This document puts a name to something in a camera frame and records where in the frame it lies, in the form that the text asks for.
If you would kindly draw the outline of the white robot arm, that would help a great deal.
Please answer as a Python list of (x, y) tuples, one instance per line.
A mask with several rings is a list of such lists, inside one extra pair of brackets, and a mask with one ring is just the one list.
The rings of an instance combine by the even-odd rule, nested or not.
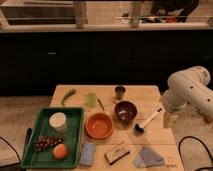
[(188, 103), (213, 118), (213, 90), (207, 85), (211, 80), (209, 71), (202, 66), (190, 67), (168, 77), (168, 90), (161, 102), (164, 107), (164, 127), (171, 128), (177, 118), (176, 112)]

